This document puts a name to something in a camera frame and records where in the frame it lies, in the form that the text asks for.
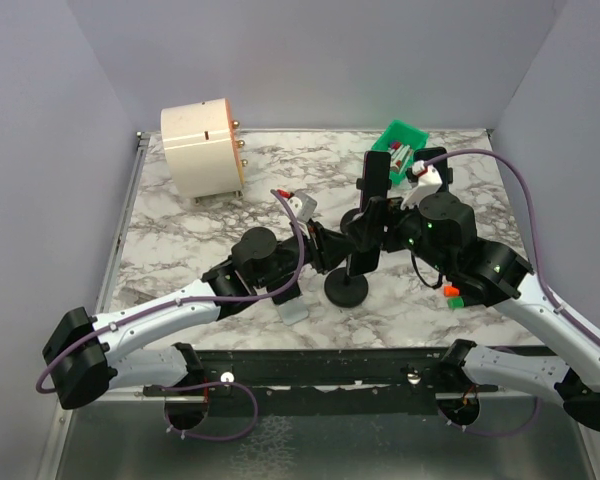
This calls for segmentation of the purple edged black phone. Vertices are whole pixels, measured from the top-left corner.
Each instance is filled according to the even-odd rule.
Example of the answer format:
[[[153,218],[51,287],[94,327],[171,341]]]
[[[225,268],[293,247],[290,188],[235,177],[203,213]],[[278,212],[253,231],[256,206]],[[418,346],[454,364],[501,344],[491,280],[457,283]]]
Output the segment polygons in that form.
[[[362,177],[356,182],[360,191],[359,208],[364,211],[373,197],[386,198],[391,188],[389,178],[391,156],[386,151],[367,151],[364,155]]]

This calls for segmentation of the silver edged black phone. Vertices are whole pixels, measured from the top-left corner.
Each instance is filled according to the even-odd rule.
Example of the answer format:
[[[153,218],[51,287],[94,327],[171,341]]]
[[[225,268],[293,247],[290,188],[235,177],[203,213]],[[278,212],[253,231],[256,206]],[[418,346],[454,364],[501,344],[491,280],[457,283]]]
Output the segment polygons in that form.
[[[354,252],[347,258],[346,272],[349,277],[371,273],[378,268],[381,250],[372,248],[366,252]]]

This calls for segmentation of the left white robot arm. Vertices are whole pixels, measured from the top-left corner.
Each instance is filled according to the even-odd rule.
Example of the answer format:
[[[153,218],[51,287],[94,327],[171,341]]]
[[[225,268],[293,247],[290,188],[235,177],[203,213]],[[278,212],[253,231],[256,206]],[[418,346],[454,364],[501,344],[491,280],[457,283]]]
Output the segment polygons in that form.
[[[170,386],[186,395],[201,371],[179,347],[149,352],[146,345],[180,330],[236,315],[270,298],[277,304],[299,294],[306,265],[334,270],[354,250],[344,234],[311,222],[280,241],[265,227],[247,230],[226,260],[201,279],[127,311],[91,316],[83,307],[66,312],[42,349],[46,368],[36,383],[56,394],[66,410],[86,406],[110,389]]]

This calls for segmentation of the black phone stand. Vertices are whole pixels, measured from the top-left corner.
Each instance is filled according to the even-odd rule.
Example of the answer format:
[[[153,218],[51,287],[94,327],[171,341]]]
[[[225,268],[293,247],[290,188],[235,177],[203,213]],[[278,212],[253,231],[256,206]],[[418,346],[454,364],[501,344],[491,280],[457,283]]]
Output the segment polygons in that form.
[[[362,187],[364,186],[364,179],[363,178],[358,178],[356,180],[356,188],[358,190],[362,190]],[[339,228],[340,228],[340,232],[342,234],[346,233],[346,229],[347,229],[347,225],[350,221],[352,221],[357,215],[359,214],[359,208],[353,208],[348,210],[341,218],[340,220],[340,224],[339,224]]]
[[[349,277],[346,263],[330,272],[324,282],[327,299],[341,308],[354,308],[363,303],[369,292],[369,284],[364,275]]]

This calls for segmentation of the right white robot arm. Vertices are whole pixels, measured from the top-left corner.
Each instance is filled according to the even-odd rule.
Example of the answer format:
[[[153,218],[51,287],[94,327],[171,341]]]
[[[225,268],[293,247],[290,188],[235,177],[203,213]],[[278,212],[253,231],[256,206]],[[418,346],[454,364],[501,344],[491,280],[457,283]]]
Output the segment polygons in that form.
[[[452,308],[492,307],[550,350],[522,356],[457,340],[439,367],[441,383],[461,391],[494,385],[555,403],[575,421],[600,432],[600,332],[587,336],[551,303],[531,264],[509,246],[479,237],[473,209],[448,193],[434,193],[402,209],[398,198],[373,197],[343,228],[358,253],[409,251],[454,288]]]

